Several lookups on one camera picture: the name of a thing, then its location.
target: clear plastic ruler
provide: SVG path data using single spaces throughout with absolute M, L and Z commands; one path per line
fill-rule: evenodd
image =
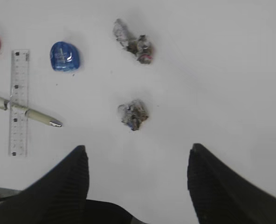
M 9 155 L 14 157 L 27 156 L 28 119 L 13 104 L 28 106 L 29 53 L 28 49 L 12 51 Z

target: crumpled foil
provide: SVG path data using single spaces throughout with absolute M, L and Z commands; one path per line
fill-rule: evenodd
M 153 47 L 146 35 L 134 37 L 121 19 L 115 21 L 113 34 L 123 48 L 135 55 L 140 63 L 150 64 L 152 62 Z
M 118 112 L 122 117 L 121 122 L 132 131 L 139 130 L 142 122 L 149 117 L 144 103 L 139 99 L 118 106 Z

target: white floor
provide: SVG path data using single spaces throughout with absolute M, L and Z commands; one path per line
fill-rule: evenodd
M 116 18 L 150 37 L 153 64 L 121 49 Z M 11 50 L 30 49 L 29 104 L 64 122 L 29 121 L 28 157 L 15 159 L 0 111 L 0 187 L 24 189 L 84 144 L 89 198 L 152 224 L 196 224 L 186 168 L 199 142 L 276 196 L 276 0 L 0 0 L 0 38 L 0 96 Z M 62 40 L 81 52 L 75 73 L 51 69 Z M 137 132 L 116 114 L 134 98 L 150 110 Z

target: pen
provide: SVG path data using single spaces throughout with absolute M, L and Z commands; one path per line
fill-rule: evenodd
M 9 100 L 0 97 L 0 109 L 6 111 L 8 103 L 9 103 Z M 25 106 L 21 106 L 19 104 L 12 104 L 12 107 L 24 111 L 25 116 L 32 120 L 36 120 L 46 125 L 50 125 L 54 127 L 62 127 L 62 123 L 60 121 L 46 114 L 35 111 Z

